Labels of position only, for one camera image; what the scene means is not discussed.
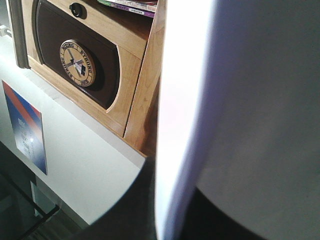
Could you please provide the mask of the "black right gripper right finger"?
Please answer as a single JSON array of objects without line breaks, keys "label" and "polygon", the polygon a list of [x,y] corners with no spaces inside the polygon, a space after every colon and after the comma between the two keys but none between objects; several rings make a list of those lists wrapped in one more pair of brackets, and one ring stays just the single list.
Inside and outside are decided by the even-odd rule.
[{"label": "black right gripper right finger", "polygon": [[212,204],[196,188],[188,205],[181,240],[262,240]]}]

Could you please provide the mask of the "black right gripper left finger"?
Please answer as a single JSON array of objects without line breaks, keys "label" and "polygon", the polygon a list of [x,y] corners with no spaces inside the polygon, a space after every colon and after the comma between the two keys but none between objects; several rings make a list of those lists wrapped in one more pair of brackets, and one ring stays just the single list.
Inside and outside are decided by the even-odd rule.
[{"label": "black right gripper left finger", "polygon": [[147,157],[125,194],[93,224],[71,240],[156,240],[155,166]]}]

